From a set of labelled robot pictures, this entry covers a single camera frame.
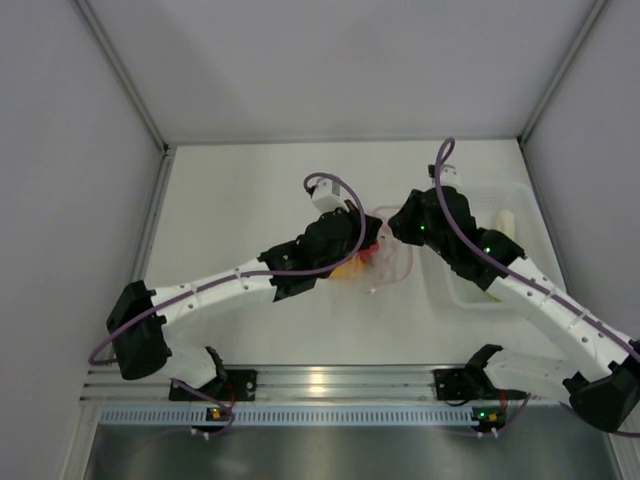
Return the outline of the red toy pepper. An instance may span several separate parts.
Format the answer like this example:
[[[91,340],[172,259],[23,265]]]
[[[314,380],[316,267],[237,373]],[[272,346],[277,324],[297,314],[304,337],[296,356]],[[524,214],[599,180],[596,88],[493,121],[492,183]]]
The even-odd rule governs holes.
[[[376,254],[380,250],[380,244],[378,242],[372,244],[366,249],[363,249],[358,252],[358,258],[365,264],[369,264],[373,262]]]

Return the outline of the clear polka dot zip bag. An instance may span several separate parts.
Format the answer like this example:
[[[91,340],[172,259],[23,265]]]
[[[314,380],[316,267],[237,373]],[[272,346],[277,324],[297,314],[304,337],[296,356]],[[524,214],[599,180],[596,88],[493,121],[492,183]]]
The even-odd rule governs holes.
[[[380,250],[372,263],[367,264],[363,275],[352,281],[329,280],[342,288],[350,288],[365,294],[374,294],[381,289],[398,284],[407,279],[414,264],[414,250],[411,245],[397,240],[388,226],[389,218],[400,210],[399,205],[381,205],[375,207],[370,215],[383,221],[376,242]]]

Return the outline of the pale green toy celery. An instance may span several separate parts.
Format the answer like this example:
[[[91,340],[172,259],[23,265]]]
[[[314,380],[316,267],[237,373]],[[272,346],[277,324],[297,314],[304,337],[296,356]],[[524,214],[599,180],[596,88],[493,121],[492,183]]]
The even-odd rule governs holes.
[[[503,267],[508,267],[522,253],[515,242],[516,222],[511,210],[503,209],[496,216],[493,226],[480,237],[480,249]]]

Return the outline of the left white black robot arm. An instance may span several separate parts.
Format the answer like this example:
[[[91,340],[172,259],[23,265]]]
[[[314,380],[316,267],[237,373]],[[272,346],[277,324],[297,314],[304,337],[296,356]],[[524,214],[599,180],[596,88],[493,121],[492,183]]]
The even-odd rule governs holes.
[[[223,362],[210,346],[183,344],[184,333],[222,314],[252,304],[301,295],[348,259],[377,242],[380,218],[337,208],[320,215],[296,239],[222,274],[172,287],[144,281],[124,287],[106,326],[126,381],[161,374],[179,380],[204,399],[226,386]]]

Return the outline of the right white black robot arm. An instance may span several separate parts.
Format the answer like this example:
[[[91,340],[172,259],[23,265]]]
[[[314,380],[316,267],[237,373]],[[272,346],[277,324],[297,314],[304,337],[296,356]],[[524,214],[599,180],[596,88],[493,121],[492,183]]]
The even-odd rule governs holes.
[[[565,356],[487,344],[465,366],[471,392],[521,391],[570,406],[600,431],[621,427],[639,402],[637,341],[592,316],[507,235],[478,226],[467,198],[451,186],[412,190],[388,225],[397,240],[430,248],[456,275],[513,309]]]

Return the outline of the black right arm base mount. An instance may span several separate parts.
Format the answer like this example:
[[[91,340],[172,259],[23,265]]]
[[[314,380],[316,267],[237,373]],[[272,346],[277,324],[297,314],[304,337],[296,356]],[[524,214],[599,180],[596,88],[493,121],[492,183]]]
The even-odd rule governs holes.
[[[462,367],[441,368],[433,371],[436,397],[445,402],[497,400],[498,389],[489,380],[484,368],[489,360],[503,348],[487,344],[480,348]]]

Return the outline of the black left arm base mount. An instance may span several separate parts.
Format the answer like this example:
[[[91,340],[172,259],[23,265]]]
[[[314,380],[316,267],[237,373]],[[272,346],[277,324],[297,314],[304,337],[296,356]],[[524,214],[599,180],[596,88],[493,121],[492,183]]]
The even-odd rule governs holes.
[[[258,372],[255,369],[231,368],[225,380],[214,379],[198,391],[207,397],[222,402],[252,402],[255,400]],[[171,384],[168,398],[170,401],[203,401],[203,398]]]

